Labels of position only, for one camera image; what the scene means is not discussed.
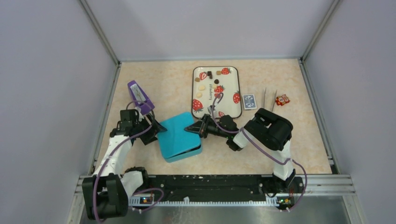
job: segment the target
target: tray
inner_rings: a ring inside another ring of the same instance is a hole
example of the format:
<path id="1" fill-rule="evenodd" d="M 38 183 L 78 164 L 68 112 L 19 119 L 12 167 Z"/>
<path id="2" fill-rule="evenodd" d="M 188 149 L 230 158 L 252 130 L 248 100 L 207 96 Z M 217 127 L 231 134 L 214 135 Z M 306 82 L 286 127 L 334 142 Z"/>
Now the tray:
<path id="1" fill-rule="evenodd" d="M 205 113 L 209 113 L 208 107 L 212 105 L 219 92 L 222 92 L 224 96 L 215 107 L 215 117 L 219 118 L 227 114 L 232 118 L 241 116 L 242 103 L 238 70 L 232 66 L 196 67 L 192 72 L 192 115 L 195 118 L 201 118 Z"/>

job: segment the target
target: teal box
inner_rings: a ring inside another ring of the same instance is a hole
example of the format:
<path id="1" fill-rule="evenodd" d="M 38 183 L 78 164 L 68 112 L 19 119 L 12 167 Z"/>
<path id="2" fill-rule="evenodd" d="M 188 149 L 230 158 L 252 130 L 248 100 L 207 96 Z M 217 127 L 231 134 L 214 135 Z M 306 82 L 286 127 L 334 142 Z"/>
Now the teal box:
<path id="1" fill-rule="evenodd" d="M 190 112 L 181 113 L 161 122 L 161 125 L 168 130 L 157 134 L 161 154 L 165 161 L 175 162 L 202 152 L 199 135 L 184 130 L 192 124 L 194 124 L 194 119 Z"/>

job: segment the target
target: beige countertop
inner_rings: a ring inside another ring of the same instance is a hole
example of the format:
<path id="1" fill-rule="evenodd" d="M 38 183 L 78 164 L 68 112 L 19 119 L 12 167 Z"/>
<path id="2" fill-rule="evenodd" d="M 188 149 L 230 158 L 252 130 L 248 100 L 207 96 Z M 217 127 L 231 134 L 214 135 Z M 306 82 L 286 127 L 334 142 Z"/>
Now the beige countertop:
<path id="1" fill-rule="evenodd" d="M 161 122 L 191 111 L 192 71 L 198 66 L 236 67 L 241 94 L 254 94 L 259 107 L 262 107 L 265 87 L 266 109 L 270 108 L 276 90 L 278 96 L 287 94 L 290 103 L 275 105 L 274 113 L 285 117 L 294 126 L 290 147 L 292 158 L 301 163 L 308 174 L 331 173 L 297 59 L 122 63 L 99 161 L 106 152 L 109 133 L 120 119 L 120 110 L 131 101 L 128 82 L 135 80 L 145 91 L 155 105 L 156 120 Z M 243 111 L 242 116 L 235 119 L 238 127 L 250 120 L 255 111 Z M 151 175 L 271 174 L 273 162 L 252 145 L 234 152 L 228 148 L 224 138 L 210 135 L 202 139 L 201 154 L 173 163 L 163 159 L 158 141 L 144 146 L 137 140 L 127 154 L 124 170 L 133 166 L 145 167 Z M 295 167 L 297 173 L 302 173 L 299 167 Z"/>

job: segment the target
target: purple object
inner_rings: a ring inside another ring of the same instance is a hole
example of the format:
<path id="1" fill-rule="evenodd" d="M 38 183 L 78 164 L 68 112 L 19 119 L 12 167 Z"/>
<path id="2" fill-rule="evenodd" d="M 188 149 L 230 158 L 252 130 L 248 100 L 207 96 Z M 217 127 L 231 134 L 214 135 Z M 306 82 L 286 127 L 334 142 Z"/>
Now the purple object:
<path id="1" fill-rule="evenodd" d="M 146 104 L 135 102 L 135 106 L 141 109 L 142 115 L 146 115 L 152 109 L 154 109 L 154 104 L 151 102 L 149 97 L 144 93 L 144 91 L 140 88 L 140 86 L 136 83 L 136 81 L 131 81 L 128 83 L 128 90 L 132 100 L 140 100 L 146 102 Z"/>

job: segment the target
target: white wall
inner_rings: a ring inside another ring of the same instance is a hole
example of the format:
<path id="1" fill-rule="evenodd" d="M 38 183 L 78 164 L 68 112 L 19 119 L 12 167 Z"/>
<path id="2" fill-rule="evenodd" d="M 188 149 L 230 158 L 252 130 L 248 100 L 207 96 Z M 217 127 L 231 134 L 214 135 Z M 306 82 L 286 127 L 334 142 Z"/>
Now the white wall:
<path id="1" fill-rule="evenodd" d="M 120 60 L 298 57 L 332 0 L 88 0 Z"/>
<path id="2" fill-rule="evenodd" d="M 76 0 L 2 0 L 0 21 L 0 220 L 65 223 L 115 66 Z"/>
<path id="3" fill-rule="evenodd" d="M 307 62 L 343 173 L 370 223 L 396 200 L 396 1 L 348 0 Z"/>

